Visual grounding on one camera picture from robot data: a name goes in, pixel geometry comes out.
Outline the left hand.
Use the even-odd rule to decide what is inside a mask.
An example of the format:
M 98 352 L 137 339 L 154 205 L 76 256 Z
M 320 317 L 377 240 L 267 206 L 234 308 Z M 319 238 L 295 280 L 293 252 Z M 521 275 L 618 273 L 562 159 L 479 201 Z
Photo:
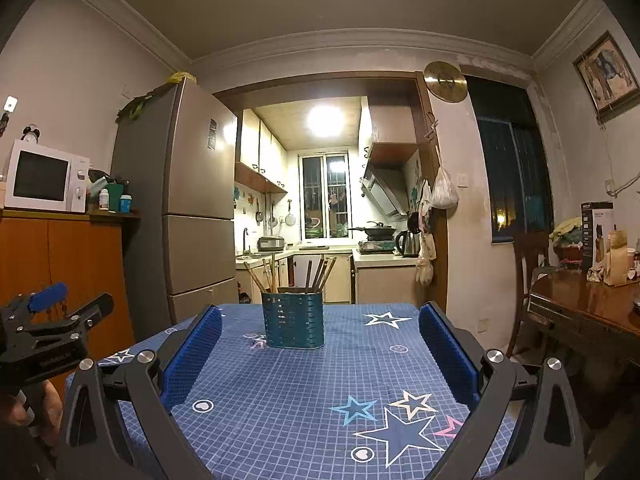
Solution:
M 1 390 L 1 422 L 2 424 L 28 427 L 36 418 L 39 419 L 39 435 L 48 448 L 58 445 L 63 403 L 55 385 L 49 379 L 40 384 L 41 396 L 31 394 L 23 396 L 13 390 Z

